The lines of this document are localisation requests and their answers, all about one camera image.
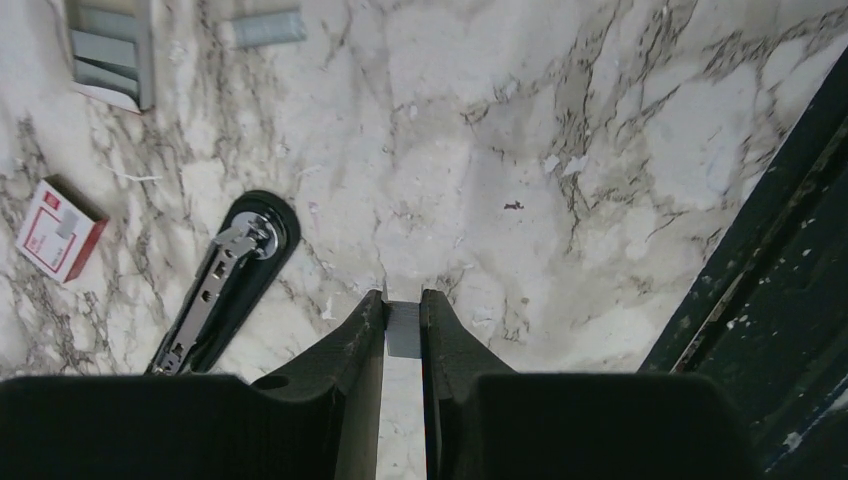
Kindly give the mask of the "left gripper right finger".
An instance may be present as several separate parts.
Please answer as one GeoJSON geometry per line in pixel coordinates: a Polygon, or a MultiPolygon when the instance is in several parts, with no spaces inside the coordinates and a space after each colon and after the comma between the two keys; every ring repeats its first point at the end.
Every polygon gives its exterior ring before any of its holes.
{"type": "Polygon", "coordinates": [[[431,479],[758,479],[726,396],[697,375],[519,373],[421,298],[431,479]]]}

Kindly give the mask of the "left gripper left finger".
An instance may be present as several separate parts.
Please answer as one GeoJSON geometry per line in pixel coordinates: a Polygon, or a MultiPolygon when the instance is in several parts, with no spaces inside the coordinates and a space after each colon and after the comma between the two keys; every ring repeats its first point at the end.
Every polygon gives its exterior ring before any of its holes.
{"type": "Polygon", "coordinates": [[[252,383],[231,375],[33,376],[1,385],[5,479],[372,479],[386,307],[252,383]]]}

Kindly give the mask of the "red white staple box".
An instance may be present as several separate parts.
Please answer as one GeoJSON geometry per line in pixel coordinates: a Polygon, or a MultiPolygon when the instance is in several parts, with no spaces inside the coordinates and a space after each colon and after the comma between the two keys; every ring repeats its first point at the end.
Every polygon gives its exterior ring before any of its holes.
{"type": "Polygon", "coordinates": [[[15,247],[60,284],[76,279],[109,222],[108,215],[60,175],[38,183],[15,247]]]}

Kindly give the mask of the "beige staple box tray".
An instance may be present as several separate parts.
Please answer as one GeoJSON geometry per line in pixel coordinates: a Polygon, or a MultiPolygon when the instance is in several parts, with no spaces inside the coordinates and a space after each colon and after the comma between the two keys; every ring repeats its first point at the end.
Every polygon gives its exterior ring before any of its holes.
{"type": "Polygon", "coordinates": [[[149,1],[66,1],[75,91],[135,114],[155,105],[149,1]]]}

